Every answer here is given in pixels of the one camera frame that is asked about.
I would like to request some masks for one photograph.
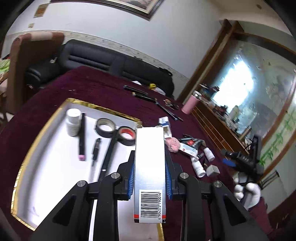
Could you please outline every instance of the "tube of ointment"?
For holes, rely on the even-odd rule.
[[[199,161],[196,160],[196,157],[191,158],[192,167],[196,173],[196,175],[201,178],[205,175],[205,170],[202,168],[202,165]]]
[[[205,141],[201,140],[201,139],[197,139],[197,138],[193,138],[190,140],[182,140],[181,139],[181,142],[196,149],[196,150],[198,150],[201,145],[206,147]]]
[[[205,156],[209,162],[211,162],[215,159],[215,156],[213,155],[213,153],[211,152],[211,150],[208,147],[206,147],[204,149],[204,153],[205,153]]]

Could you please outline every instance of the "black device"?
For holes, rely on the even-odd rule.
[[[234,167],[239,172],[244,172],[247,175],[247,180],[240,185],[245,186],[249,182],[258,182],[263,175],[264,167],[260,165],[260,153],[262,149],[261,137],[254,135],[252,143],[250,144],[249,156],[244,155],[242,152],[231,152],[225,149],[221,150],[221,154],[229,157],[235,161]],[[247,199],[251,196],[246,189],[244,189],[244,197],[241,199],[242,205],[245,205]]]
[[[117,200],[129,200],[135,151],[117,172],[88,184],[79,181],[46,216],[29,241],[87,241],[93,201],[97,199],[93,241],[118,241]],[[203,200],[210,212],[213,241],[268,241],[256,221],[220,181],[204,183],[182,171],[165,150],[167,191],[183,201],[181,241],[205,240]]]

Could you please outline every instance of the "barcode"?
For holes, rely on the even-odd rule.
[[[162,220],[162,190],[140,190],[140,219]]]

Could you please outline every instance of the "small white bottle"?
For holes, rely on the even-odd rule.
[[[211,162],[215,159],[215,156],[213,155],[213,153],[211,152],[211,150],[208,147],[206,147],[204,149],[204,153],[205,153],[205,156],[209,162]]]
[[[200,164],[198,158],[192,157],[191,158],[192,167],[196,173],[196,175],[201,178],[205,175],[205,170],[203,169],[202,165]]]
[[[78,109],[68,109],[66,116],[66,127],[69,136],[76,136],[80,129],[81,111]]]

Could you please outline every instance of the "table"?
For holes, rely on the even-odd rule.
[[[0,157],[2,160],[0,207],[23,240],[28,239],[32,230],[25,227],[10,214],[13,186],[22,161],[35,137],[66,98],[84,100],[136,117],[143,122],[144,127],[155,126],[158,123],[158,118],[166,116],[155,104],[137,99],[131,95],[131,92],[123,90],[124,85],[148,92],[149,96],[157,98],[163,105],[163,100],[167,98],[155,91],[148,90],[146,87],[82,66],[67,72],[34,95],[3,129],[0,134]],[[212,163],[218,166],[221,175],[215,179],[203,177],[201,180],[206,182],[220,180],[232,191],[233,180],[227,167],[221,163],[222,156],[196,119],[191,115],[184,114],[181,110],[172,110],[172,112],[184,120],[184,122],[181,122],[169,119],[173,136],[181,138],[182,134],[189,134],[203,139],[216,157]],[[178,152],[172,153],[171,157],[173,162],[182,166],[183,171],[196,176],[188,156]],[[163,225],[165,239],[177,241],[181,228],[182,202],[173,202],[167,199],[166,207],[166,223]],[[210,237],[210,225],[207,217],[205,217],[205,222],[206,235]]]

